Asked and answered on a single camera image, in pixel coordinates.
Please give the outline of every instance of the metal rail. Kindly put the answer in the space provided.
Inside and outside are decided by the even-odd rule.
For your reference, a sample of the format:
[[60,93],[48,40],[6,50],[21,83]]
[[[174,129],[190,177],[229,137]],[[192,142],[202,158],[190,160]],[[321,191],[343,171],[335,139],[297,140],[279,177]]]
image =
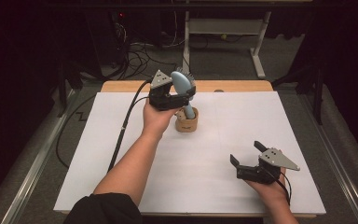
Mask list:
[[5,214],[1,224],[13,224],[17,223],[21,217],[21,213],[27,204],[31,194],[34,190],[34,187],[39,180],[39,177],[42,175],[43,168],[45,167],[48,156],[50,155],[53,147],[53,143],[62,129],[62,125],[68,119],[68,111],[73,108],[78,92],[71,90],[68,95],[69,105],[67,110],[62,114],[62,116],[56,121],[51,135],[48,137],[43,146],[39,149],[39,152],[32,164],[30,170],[28,171],[27,176],[21,184],[19,191],[17,192],[16,197],[14,198],[11,206],[8,208],[7,213]]
[[342,188],[342,192],[347,197],[347,200],[353,210],[353,213],[356,215],[358,220],[358,189],[351,181],[348,173],[345,171],[344,165],[341,163],[335,148],[329,141],[327,134],[324,131],[322,125],[319,125],[318,122],[315,120],[314,116],[312,115],[312,106],[310,104],[310,100],[307,98],[306,95],[299,95],[300,102],[306,108],[310,119],[312,120],[315,129],[317,130],[322,142],[324,143],[325,147],[325,154],[326,158],[332,167],[333,172],[335,173],[338,183]]

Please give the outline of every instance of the light blue object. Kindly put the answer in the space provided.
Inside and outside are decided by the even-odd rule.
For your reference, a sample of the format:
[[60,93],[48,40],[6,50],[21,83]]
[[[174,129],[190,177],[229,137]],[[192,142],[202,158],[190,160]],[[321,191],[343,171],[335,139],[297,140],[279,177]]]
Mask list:
[[[189,76],[183,75],[182,73],[177,71],[171,72],[171,78],[173,87],[178,94],[185,94],[194,85],[193,79],[190,80]],[[194,114],[193,107],[190,103],[188,103],[188,105],[185,105],[185,115],[187,119],[194,119],[196,117],[196,115]]]

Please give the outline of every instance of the wooden table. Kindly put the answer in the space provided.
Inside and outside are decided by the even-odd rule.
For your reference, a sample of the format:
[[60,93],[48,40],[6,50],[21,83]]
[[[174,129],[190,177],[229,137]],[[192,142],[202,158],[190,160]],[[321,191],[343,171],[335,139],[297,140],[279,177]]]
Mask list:
[[[101,92],[134,92],[143,81],[106,81]],[[266,80],[197,80],[197,91],[273,91]]]

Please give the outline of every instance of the forearm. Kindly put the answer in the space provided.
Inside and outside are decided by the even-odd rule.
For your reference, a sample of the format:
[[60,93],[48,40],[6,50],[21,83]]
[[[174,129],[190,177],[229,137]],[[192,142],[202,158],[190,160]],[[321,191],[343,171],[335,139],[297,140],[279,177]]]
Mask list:
[[125,193],[139,205],[160,138],[161,136],[142,133],[96,187],[94,194]]
[[274,224],[297,224],[287,202],[268,204],[267,209]]

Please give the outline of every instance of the gray floor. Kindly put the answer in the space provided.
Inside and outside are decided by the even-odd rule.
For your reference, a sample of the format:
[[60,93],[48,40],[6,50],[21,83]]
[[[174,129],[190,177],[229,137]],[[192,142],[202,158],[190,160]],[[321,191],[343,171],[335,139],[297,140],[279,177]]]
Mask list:
[[[286,75],[302,37],[285,40],[282,37],[266,39],[260,51],[267,80],[272,81]],[[206,45],[203,37],[192,37],[190,68],[195,79],[257,79],[248,48],[255,44],[254,37],[244,37],[233,43],[210,39]],[[142,49],[134,46],[132,50]],[[182,47],[155,48],[147,47],[148,56],[164,63],[181,65]],[[173,64],[149,61],[143,74],[131,79],[146,79],[153,76],[157,69],[169,73]],[[111,70],[103,68],[105,73]],[[358,223],[358,145],[349,131],[345,120],[335,107],[334,100],[324,87],[322,108],[322,126],[318,125],[310,114],[311,96],[297,95],[294,84],[283,84],[276,89],[282,99],[282,104],[295,132],[311,174],[319,188],[327,214],[312,219],[300,218],[301,223]],[[70,95],[70,109],[67,115],[89,99],[101,88],[101,83],[87,82],[81,91]],[[86,118],[92,106],[92,100],[78,108]],[[52,211],[65,178],[67,169],[58,161],[55,154],[57,130],[64,118],[57,118],[59,104],[56,104],[48,117],[39,127],[27,147],[19,156],[16,164],[7,175],[0,188],[0,223],[7,210],[15,202],[23,202],[18,210],[14,210],[12,219],[6,218],[6,223],[62,223],[65,215]],[[76,150],[85,121],[79,119],[80,114],[74,114],[63,129],[59,152],[62,159],[69,164]],[[48,140],[52,138],[51,147]],[[27,193],[19,193],[24,179],[33,167],[34,161],[40,159],[41,148],[48,147],[46,163],[37,173],[33,184],[25,186]],[[244,223],[244,220],[224,220],[209,223]]]

